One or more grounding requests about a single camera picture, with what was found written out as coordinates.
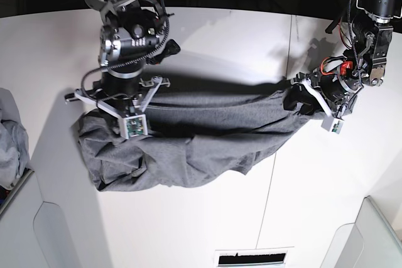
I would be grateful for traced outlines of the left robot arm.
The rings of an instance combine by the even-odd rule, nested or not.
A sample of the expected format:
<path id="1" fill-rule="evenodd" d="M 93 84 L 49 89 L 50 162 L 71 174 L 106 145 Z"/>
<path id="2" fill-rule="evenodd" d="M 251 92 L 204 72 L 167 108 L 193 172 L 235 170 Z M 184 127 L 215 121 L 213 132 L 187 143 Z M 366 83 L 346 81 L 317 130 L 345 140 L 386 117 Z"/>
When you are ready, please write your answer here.
<path id="1" fill-rule="evenodd" d="M 338 29 L 343 54 L 328 56 L 313 71 L 292 78 L 284 109 L 301 104 L 303 115 L 321 111 L 341 118 L 364 87 L 383 83 L 395 18 L 401 18 L 401 0 L 349 0 L 325 30 Z"/>

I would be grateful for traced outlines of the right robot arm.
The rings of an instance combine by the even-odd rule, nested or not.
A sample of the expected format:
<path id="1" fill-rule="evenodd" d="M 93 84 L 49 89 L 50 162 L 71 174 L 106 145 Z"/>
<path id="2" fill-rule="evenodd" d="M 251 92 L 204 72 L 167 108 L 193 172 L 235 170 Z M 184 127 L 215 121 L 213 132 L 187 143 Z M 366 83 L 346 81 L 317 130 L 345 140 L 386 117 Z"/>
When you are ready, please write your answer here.
<path id="1" fill-rule="evenodd" d="M 87 72 L 66 102 L 95 104 L 128 119 L 142 114 L 167 78 L 144 80 L 147 65 L 158 65 L 180 52 L 170 39 L 170 15 L 164 0 L 85 0 L 101 16 L 99 66 Z"/>

